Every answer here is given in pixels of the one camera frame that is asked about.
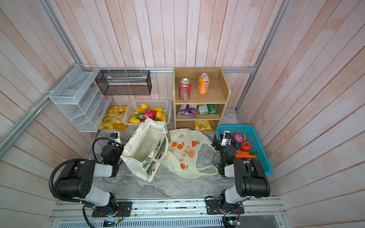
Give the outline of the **yellow plastic bag orange print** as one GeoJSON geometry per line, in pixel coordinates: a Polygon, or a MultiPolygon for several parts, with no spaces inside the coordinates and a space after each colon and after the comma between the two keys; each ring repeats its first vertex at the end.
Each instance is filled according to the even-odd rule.
{"type": "Polygon", "coordinates": [[[212,141],[199,130],[188,128],[169,131],[170,143],[162,165],[172,173],[185,178],[197,179],[201,176],[217,175],[213,165],[197,168],[198,152],[202,145],[212,147],[212,141]]]}

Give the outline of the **cream canvas tote bag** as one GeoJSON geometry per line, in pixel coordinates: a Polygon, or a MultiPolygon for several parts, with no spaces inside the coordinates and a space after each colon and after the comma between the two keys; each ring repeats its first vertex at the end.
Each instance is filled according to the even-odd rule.
{"type": "Polygon", "coordinates": [[[120,158],[133,175],[152,182],[168,151],[166,123],[147,119],[124,146],[120,158]]]}

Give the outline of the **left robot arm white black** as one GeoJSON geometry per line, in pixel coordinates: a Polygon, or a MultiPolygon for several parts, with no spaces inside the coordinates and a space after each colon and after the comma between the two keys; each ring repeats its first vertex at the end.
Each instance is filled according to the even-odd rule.
{"type": "Polygon", "coordinates": [[[68,202],[83,204],[94,210],[94,216],[122,216],[122,208],[115,195],[93,185],[97,178],[116,177],[121,165],[120,156],[124,145],[119,133],[110,138],[100,137],[92,144],[94,159],[70,159],[59,164],[51,173],[48,187],[53,197],[68,202]]]}

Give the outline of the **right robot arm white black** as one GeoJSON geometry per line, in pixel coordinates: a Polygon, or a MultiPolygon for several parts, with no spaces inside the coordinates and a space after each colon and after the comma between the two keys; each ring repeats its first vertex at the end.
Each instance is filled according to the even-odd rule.
{"type": "Polygon", "coordinates": [[[242,151],[234,144],[223,145],[217,139],[213,140],[212,147],[220,156],[220,162],[214,165],[218,173],[235,181],[233,187],[223,190],[219,196],[222,213],[243,211],[244,201],[270,196],[271,187],[257,156],[242,151]]]}

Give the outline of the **purple snack packet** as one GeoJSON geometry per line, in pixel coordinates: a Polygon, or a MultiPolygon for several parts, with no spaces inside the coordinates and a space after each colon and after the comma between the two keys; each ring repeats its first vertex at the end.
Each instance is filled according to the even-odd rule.
{"type": "Polygon", "coordinates": [[[192,118],[195,118],[196,109],[197,109],[197,104],[182,104],[182,105],[180,105],[176,114],[181,115],[181,116],[190,116],[192,118]]]}

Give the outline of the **red soda can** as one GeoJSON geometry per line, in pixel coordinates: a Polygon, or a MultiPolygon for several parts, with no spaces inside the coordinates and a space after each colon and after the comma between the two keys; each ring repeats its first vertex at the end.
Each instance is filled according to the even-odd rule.
{"type": "Polygon", "coordinates": [[[191,81],[188,78],[183,78],[179,83],[179,98],[181,100],[188,100],[191,93],[191,81]]]}

